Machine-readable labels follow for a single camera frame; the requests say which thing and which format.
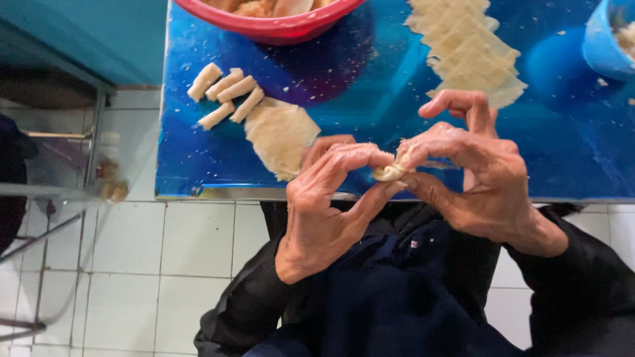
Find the hand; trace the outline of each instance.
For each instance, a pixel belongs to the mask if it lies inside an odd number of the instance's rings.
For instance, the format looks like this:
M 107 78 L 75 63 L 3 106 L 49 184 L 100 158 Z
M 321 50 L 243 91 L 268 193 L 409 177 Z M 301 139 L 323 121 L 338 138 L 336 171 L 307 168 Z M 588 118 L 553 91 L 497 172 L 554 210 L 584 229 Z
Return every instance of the hand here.
M 426 173 L 404 176 L 408 189 L 439 210 L 458 231 L 509 243 L 527 254 L 562 254 L 568 238 L 531 204 L 525 162 L 514 142 L 498 138 L 497 112 L 489 108 L 487 96 L 444 90 L 421 107 L 419 115 L 433 118 L 446 109 L 452 116 L 465 118 L 469 131 L 437 123 L 402 142 L 396 163 L 410 170 L 429 156 L 449 158 L 465 168 L 464 193 L 451 192 Z
M 276 254 L 280 280 L 293 284 L 319 273 L 363 237 L 370 221 L 406 185 L 377 184 L 345 213 L 330 206 L 331 198 L 349 171 L 393 162 L 393 155 L 375 144 L 355 144 L 350 135 L 316 140 L 300 175 L 286 188 L 289 221 Z

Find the blue wall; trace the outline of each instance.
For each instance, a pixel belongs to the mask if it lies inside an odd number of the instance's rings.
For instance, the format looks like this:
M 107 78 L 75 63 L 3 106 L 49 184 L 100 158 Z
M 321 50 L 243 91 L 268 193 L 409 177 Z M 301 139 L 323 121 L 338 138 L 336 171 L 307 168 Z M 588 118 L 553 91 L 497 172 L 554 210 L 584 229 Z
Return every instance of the blue wall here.
M 0 17 L 116 84 L 161 84 L 167 0 L 0 0 Z

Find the fingernail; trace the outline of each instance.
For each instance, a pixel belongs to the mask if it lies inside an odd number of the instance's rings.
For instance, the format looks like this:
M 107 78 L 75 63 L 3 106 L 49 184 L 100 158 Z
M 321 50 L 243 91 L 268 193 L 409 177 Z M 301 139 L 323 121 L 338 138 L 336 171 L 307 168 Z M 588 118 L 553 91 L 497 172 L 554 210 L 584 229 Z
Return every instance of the fingernail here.
M 393 182 L 390 187 L 388 187 L 387 191 L 392 196 L 406 189 L 406 184 L 402 181 Z

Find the blue table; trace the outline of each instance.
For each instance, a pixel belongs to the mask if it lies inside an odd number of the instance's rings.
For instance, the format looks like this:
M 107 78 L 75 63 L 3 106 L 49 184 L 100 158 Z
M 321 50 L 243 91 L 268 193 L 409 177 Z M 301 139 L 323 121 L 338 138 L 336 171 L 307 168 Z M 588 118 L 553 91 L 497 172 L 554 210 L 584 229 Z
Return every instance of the blue table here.
M 518 144 L 536 200 L 635 198 L 635 107 L 627 103 L 635 84 L 605 78 L 609 85 L 600 85 L 580 52 L 597 3 L 492 0 L 487 12 L 500 20 L 496 35 L 522 52 L 516 67 L 530 87 L 500 111 L 497 130 Z M 306 108 L 321 135 L 350 133 L 395 152 L 400 138 L 437 121 L 464 127 L 447 114 L 428 121 L 417 116 L 429 100 L 425 93 L 440 80 L 425 64 L 421 35 L 402 25 L 409 13 L 405 0 L 367 0 L 322 36 L 275 47 L 218 29 L 170 3 L 157 196 L 201 198 L 209 188 L 286 185 L 264 168 L 241 125 L 225 120 L 212 131 L 194 127 L 218 106 L 195 104 L 186 94 L 209 62 L 225 72 L 241 67 L 268 96 Z M 556 34 L 562 30 L 564 36 Z M 429 172 L 460 189 L 460 170 Z M 360 170 L 340 191 L 360 194 L 372 184 L 369 170 Z

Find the sleeve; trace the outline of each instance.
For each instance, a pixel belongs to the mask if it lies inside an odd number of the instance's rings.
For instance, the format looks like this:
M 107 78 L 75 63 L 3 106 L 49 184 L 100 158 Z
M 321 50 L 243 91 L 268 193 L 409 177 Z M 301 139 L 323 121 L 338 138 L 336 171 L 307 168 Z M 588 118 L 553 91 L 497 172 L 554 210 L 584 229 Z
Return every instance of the sleeve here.
M 309 281 L 283 283 L 276 273 L 280 238 L 269 241 L 245 264 L 213 310 L 201 318 L 194 338 L 199 357 L 241 356 L 276 330 L 278 319 Z
M 549 206 L 541 213 L 568 236 L 559 257 L 541 258 L 506 245 L 531 297 L 535 354 L 630 356 L 635 351 L 635 274 L 596 238 Z

